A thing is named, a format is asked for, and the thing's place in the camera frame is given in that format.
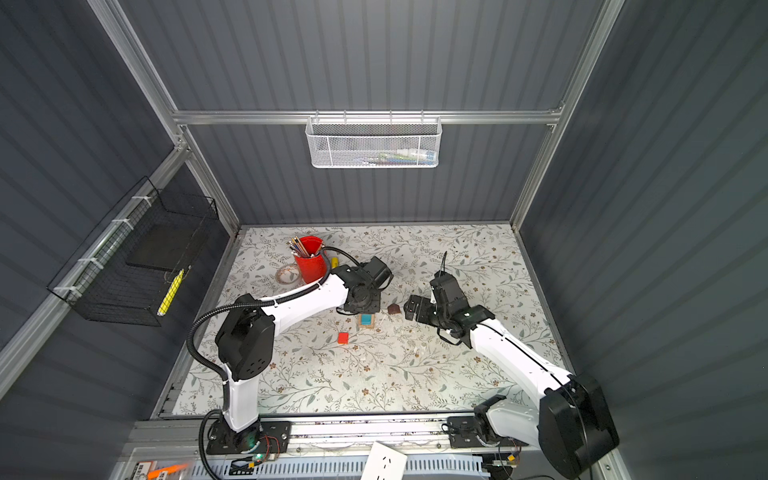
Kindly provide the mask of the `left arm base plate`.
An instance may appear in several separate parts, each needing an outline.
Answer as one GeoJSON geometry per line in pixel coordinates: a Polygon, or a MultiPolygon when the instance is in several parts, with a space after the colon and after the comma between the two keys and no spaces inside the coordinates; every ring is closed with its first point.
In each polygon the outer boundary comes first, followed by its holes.
{"type": "Polygon", "coordinates": [[[204,433],[206,453],[211,455],[266,455],[287,451],[292,423],[259,421],[235,432],[224,420],[215,420],[204,433]]]}

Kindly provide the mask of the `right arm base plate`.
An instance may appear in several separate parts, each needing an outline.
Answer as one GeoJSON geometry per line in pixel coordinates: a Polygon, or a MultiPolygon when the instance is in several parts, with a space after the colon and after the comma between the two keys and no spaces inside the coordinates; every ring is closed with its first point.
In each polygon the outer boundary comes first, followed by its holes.
{"type": "Polygon", "coordinates": [[[450,446],[454,449],[528,446],[521,440],[496,435],[474,416],[450,416],[441,424],[441,431],[448,435],[450,446]]]}

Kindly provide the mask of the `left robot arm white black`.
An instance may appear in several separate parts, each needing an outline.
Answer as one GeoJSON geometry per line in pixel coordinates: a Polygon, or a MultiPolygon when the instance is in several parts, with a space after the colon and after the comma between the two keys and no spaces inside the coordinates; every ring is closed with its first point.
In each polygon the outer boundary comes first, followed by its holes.
{"type": "Polygon", "coordinates": [[[302,288],[255,300],[244,295],[235,302],[215,338],[224,371],[223,418],[234,432],[259,422],[259,376],[272,362],[276,338],[315,314],[375,314],[381,293],[393,274],[379,258],[359,265],[340,265],[302,288]]]}

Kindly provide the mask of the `red pencil cup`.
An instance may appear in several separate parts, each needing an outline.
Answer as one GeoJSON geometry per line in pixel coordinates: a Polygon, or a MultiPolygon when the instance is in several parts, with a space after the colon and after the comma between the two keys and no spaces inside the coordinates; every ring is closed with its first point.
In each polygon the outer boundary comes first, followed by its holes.
{"type": "Polygon", "coordinates": [[[322,250],[319,255],[312,258],[297,258],[295,255],[294,258],[300,270],[301,278],[306,284],[322,279],[327,273],[328,267],[322,250]]]}

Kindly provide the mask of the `yellow marker in basket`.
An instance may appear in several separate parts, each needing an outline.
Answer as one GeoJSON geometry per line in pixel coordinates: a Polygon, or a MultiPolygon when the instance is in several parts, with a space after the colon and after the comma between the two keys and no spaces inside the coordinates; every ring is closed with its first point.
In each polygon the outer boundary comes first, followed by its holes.
{"type": "Polygon", "coordinates": [[[185,270],[181,269],[178,272],[178,274],[174,277],[174,279],[171,281],[165,296],[160,302],[160,305],[158,306],[157,313],[156,313],[157,316],[163,317],[168,313],[170,306],[172,305],[175,299],[175,296],[184,280],[184,277],[185,277],[185,270]]]}

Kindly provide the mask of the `wood block plank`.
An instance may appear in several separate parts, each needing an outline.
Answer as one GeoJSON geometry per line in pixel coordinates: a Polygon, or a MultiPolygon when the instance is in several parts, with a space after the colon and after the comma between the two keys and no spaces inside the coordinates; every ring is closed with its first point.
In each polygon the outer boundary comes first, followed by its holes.
{"type": "Polygon", "coordinates": [[[358,316],[358,325],[359,325],[361,328],[363,328],[363,329],[373,329],[373,328],[375,327],[375,315],[374,315],[374,314],[372,314],[372,315],[374,316],[374,326],[373,326],[372,328],[365,328],[365,327],[362,327],[362,326],[360,325],[360,317],[361,317],[361,315],[362,315],[362,314],[360,314],[360,315],[358,316]]]}

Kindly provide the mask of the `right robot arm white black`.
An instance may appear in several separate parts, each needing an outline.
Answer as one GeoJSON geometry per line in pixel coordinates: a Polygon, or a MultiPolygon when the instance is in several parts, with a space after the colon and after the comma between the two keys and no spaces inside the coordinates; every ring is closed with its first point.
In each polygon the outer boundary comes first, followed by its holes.
{"type": "Polygon", "coordinates": [[[592,376],[575,375],[537,354],[489,309],[470,305],[453,275],[436,272],[430,287],[429,296],[412,295],[404,303],[406,319],[482,355],[536,404],[526,408],[495,395],[474,408],[464,430],[467,438],[491,446],[517,440],[536,447],[566,479],[579,478],[619,445],[602,388],[592,376]]]}

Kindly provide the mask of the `pencils in cup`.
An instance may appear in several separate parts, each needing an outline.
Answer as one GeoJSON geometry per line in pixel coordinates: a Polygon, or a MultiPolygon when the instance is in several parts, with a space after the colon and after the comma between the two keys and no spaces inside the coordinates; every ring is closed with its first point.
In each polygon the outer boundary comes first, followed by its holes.
{"type": "Polygon", "coordinates": [[[312,258],[320,254],[323,240],[316,236],[294,237],[288,245],[297,258],[312,258]]]}

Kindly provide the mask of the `tape roll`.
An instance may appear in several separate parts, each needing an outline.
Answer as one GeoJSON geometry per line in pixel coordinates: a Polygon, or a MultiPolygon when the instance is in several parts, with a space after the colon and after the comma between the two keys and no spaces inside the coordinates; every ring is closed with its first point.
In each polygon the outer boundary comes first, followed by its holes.
{"type": "Polygon", "coordinates": [[[293,285],[301,280],[301,273],[296,264],[287,264],[277,269],[275,281],[280,285],[293,285]]]}

